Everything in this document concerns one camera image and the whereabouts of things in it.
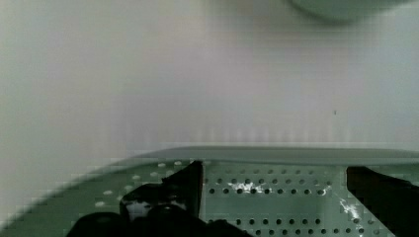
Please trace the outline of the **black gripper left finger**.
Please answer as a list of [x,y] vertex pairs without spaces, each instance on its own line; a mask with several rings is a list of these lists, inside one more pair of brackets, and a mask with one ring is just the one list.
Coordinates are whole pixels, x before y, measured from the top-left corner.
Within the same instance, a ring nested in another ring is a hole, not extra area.
[[79,218],[65,237],[252,237],[225,220],[200,219],[203,187],[204,165],[194,161],[124,195],[118,213]]

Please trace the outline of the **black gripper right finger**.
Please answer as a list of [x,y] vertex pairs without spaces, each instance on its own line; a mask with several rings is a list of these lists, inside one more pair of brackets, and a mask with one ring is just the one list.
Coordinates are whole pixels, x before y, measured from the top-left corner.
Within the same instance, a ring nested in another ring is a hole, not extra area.
[[396,237],[419,236],[417,186],[367,167],[348,167],[346,176],[348,191]]

